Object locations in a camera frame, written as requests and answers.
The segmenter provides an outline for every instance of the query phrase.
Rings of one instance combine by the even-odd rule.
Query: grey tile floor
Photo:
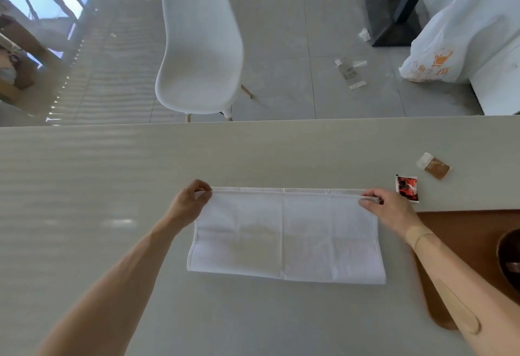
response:
[[[482,114],[469,85],[403,80],[398,67],[409,48],[372,48],[362,41],[361,0],[230,1],[244,41],[242,83],[256,96],[239,96],[235,120]],[[71,2],[65,1],[69,9]],[[39,22],[21,0],[4,3],[44,44],[62,52],[62,67],[42,72],[18,103],[35,123],[185,121],[154,94],[165,46],[161,0],[82,0],[79,16],[54,0],[38,0],[35,9],[46,12]],[[425,11],[420,14],[427,20]],[[358,69],[367,85],[348,88],[334,66],[344,56],[367,61]],[[192,117],[223,120],[220,114]]]

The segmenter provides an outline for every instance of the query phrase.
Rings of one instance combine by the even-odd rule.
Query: chair seat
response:
[[[162,0],[166,50],[155,83],[165,107],[213,114],[235,100],[242,37],[229,0]]]

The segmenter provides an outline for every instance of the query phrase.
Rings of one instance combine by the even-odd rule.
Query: wooden chair leg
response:
[[[242,89],[244,91],[244,93],[246,95],[248,95],[250,98],[255,98],[255,96],[253,96],[253,93],[251,93],[248,88],[246,88],[244,85],[240,85],[240,89]]]

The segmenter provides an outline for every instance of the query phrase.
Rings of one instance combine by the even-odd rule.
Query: small packet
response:
[[[334,61],[334,64],[336,65],[336,68],[339,70],[343,78],[345,78],[345,81],[347,81],[348,87],[351,90],[354,90],[367,84],[355,70],[353,62],[349,60],[347,57],[336,59]]]
[[[419,160],[417,160],[417,167],[433,175],[439,181],[442,181],[451,170],[449,165],[443,163],[428,152],[426,152]]]
[[[395,176],[395,191],[406,197],[409,202],[419,202],[417,195],[417,177],[416,176]]]

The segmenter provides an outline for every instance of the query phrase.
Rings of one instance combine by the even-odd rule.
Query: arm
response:
[[[195,192],[202,190],[206,192],[196,199]],[[170,244],[210,197],[211,188],[203,181],[182,190],[165,216],[53,328],[38,355],[124,354]]]
[[[479,356],[510,356],[520,352],[520,306],[473,271],[419,219],[406,198],[374,188],[378,205],[360,200],[361,207],[413,248],[464,339]]]

